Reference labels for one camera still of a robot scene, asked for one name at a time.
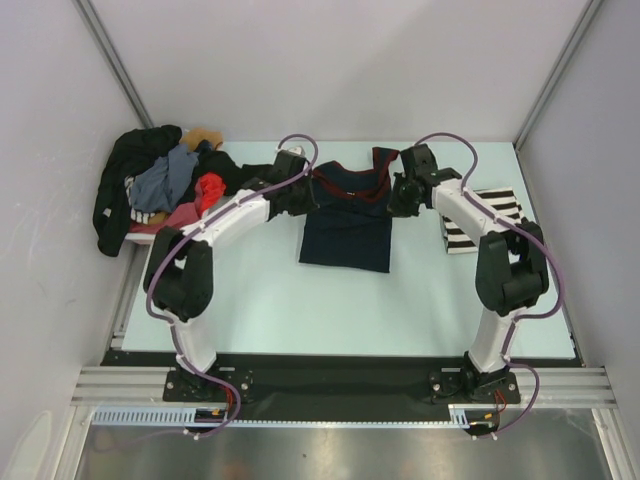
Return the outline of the black white striped tank top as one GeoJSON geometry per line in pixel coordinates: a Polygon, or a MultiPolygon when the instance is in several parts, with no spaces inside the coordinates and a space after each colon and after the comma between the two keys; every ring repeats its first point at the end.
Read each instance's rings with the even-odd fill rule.
{"type": "Polygon", "coordinates": [[[436,188],[435,206],[447,254],[466,254],[477,251],[477,243],[488,232],[498,233],[506,227],[494,221],[501,217],[511,224],[525,219],[522,206],[511,187],[475,190],[470,202],[458,185],[436,188]]]}

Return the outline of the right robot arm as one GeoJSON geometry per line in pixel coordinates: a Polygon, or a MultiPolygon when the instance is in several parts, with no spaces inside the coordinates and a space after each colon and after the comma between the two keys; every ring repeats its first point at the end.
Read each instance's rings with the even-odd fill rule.
{"type": "Polygon", "coordinates": [[[541,228],[499,213],[467,187],[466,176],[439,168],[427,145],[409,147],[400,157],[404,171],[394,175],[391,214],[417,216],[425,206],[453,221],[477,248],[475,289],[483,311],[461,388],[469,399],[484,401],[497,389],[494,373],[508,368],[519,323],[534,316],[530,309],[549,289],[541,228]]]}

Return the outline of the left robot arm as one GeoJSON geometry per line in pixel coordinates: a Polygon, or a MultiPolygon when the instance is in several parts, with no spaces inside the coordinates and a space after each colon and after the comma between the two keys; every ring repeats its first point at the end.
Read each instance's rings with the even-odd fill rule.
{"type": "Polygon", "coordinates": [[[311,170],[301,147],[279,149],[266,174],[246,182],[222,207],[155,235],[143,281],[147,313],[168,324],[176,360],[189,371],[185,385],[199,399],[214,397],[221,387],[220,374],[211,369],[217,352],[203,319],[214,295],[216,255],[283,213],[314,210],[311,170]]]}

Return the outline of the navy maroon garment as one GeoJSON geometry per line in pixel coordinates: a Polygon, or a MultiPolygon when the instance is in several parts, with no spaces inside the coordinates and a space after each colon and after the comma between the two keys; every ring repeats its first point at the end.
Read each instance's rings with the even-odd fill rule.
{"type": "Polygon", "coordinates": [[[318,208],[306,216],[301,263],[390,272],[389,167],[398,156],[395,149],[374,147],[367,170],[348,170],[337,161],[313,170],[318,208]]]}

